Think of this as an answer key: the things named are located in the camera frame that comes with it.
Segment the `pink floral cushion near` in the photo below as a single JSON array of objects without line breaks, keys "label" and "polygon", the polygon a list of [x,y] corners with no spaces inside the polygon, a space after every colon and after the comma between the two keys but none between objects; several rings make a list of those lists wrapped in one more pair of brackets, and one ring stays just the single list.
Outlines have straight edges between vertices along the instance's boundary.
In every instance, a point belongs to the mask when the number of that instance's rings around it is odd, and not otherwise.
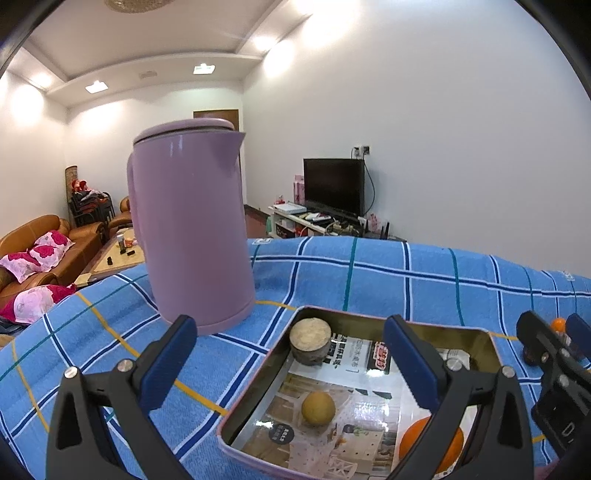
[{"label": "pink floral cushion near", "polygon": [[19,293],[1,309],[1,318],[12,323],[30,325],[47,314],[63,299],[73,295],[77,288],[69,286],[42,285]]}]

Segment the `brown wooden door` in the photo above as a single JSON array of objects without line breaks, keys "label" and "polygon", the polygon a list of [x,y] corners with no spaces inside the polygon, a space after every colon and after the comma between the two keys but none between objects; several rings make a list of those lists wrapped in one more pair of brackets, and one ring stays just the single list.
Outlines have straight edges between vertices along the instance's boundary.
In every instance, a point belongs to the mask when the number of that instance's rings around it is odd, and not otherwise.
[{"label": "brown wooden door", "polygon": [[238,109],[221,109],[221,110],[201,110],[193,112],[194,118],[217,118],[231,122],[235,131],[240,130],[239,125],[239,110]]}]

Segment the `purple electric kettle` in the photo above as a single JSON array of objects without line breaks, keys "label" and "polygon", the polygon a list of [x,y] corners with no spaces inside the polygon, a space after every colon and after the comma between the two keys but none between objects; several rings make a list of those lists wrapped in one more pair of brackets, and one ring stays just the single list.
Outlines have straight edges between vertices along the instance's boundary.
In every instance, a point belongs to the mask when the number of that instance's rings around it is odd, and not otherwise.
[{"label": "purple electric kettle", "polygon": [[245,136],[228,120],[195,118],[141,132],[127,161],[135,237],[161,316],[186,315],[199,335],[252,312],[238,165]]}]

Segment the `white tv stand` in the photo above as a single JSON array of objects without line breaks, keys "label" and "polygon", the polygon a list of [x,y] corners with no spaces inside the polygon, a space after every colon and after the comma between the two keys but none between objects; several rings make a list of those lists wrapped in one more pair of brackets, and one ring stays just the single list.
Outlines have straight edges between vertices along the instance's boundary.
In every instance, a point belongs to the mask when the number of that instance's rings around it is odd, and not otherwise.
[{"label": "white tv stand", "polygon": [[282,203],[269,207],[267,234],[276,239],[293,239],[314,236],[366,235],[366,228],[358,219],[335,218],[318,212],[304,210],[296,204]]}]

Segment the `pink floral pillow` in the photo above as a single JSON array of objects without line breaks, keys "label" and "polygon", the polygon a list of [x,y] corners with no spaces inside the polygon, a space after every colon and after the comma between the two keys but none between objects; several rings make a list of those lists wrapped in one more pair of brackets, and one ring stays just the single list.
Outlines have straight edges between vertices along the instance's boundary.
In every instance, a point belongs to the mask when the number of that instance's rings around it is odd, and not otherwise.
[{"label": "pink floral pillow", "polygon": [[39,237],[26,251],[7,253],[1,258],[1,267],[19,283],[37,273],[47,273],[56,267],[74,242],[57,230]]}]

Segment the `yellow-green round fruit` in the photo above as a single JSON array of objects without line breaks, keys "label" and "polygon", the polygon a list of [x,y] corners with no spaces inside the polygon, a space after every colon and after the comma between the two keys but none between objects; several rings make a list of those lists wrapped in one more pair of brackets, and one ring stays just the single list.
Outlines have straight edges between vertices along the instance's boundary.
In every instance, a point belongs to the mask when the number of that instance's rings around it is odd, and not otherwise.
[{"label": "yellow-green round fruit", "polygon": [[335,417],[335,401],[327,392],[311,392],[301,403],[301,415],[311,426],[328,425]]}]

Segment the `small orange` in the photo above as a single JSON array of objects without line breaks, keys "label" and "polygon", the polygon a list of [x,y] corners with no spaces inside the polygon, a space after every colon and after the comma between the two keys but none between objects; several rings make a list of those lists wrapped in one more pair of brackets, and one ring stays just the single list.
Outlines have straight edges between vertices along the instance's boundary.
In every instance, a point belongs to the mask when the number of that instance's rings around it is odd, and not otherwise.
[{"label": "small orange", "polygon": [[562,317],[555,318],[551,324],[551,329],[556,333],[563,334],[566,332],[566,319]]}]

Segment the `black television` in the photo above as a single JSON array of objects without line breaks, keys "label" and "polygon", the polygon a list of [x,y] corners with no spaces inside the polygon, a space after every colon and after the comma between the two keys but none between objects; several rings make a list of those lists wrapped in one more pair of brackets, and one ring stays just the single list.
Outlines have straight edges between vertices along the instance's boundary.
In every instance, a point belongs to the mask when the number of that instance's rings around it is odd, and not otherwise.
[{"label": "black television", "polygon": [[360,159],[304,158],[304,205],[361,216],[365,210],[366,166]]}]

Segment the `cut grey water chestnut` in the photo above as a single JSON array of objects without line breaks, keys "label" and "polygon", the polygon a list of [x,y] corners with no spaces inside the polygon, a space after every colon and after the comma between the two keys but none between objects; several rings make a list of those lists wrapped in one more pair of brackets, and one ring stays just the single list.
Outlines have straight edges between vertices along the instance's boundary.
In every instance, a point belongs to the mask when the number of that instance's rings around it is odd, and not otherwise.
[{"label": "cut grey water chestnut", "polygon": [[332,343],[332,328],[317,317],[304,318],[290,328],[290,348],[294,359],[314,366],[324,361]]}]

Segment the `wooden coffee table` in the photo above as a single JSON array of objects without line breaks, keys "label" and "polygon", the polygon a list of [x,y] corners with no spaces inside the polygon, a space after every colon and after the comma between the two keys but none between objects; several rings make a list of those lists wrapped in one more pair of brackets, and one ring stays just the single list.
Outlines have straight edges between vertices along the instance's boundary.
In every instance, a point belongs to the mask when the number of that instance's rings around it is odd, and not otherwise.
[{"label": "wooden coffee table", "polygon": [[118,230],[95,255],[74,284],[84,288],[111,275],[145,262],[132,227]]}]

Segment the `brown leather sofa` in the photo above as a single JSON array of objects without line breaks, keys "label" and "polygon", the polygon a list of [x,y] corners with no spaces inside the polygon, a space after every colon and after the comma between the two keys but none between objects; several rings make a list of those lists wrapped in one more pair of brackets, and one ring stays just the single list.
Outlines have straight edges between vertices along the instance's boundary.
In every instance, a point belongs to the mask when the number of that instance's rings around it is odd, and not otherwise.
[{"label": "brown leather sofa", "polygon": [[1,238],[1,305],[42,285],[68,286],[103,246],[101,222],[73,228],[56,215],[35,218]]}]

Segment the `blue plaid tablecloth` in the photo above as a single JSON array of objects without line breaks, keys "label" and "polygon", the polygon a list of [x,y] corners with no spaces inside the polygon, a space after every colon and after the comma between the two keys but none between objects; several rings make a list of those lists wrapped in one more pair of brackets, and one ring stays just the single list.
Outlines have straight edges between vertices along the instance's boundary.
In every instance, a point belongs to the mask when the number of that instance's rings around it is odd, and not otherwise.
[{"label": "blue plaid tablecloth", "polygon": [[[590,315],[590,282],[462,250],[379,240],[314,237],[252,240],[256,306],[249,318],[197,340],[178,386],[151,417],[196,479],[253,479],[256,471],[221,452],[216,429],[294,310],[318,306],[375,317],[477,327],[519,376],[525,400],[541,372],[525,365],[516,323],[527,310],[553,320]],[[1,437],[35,478],[45,475],[48,428],[58,387],[71,366],[105,372],[159,339],[160,318],[143,266],[64,299],[1,352]]]}]

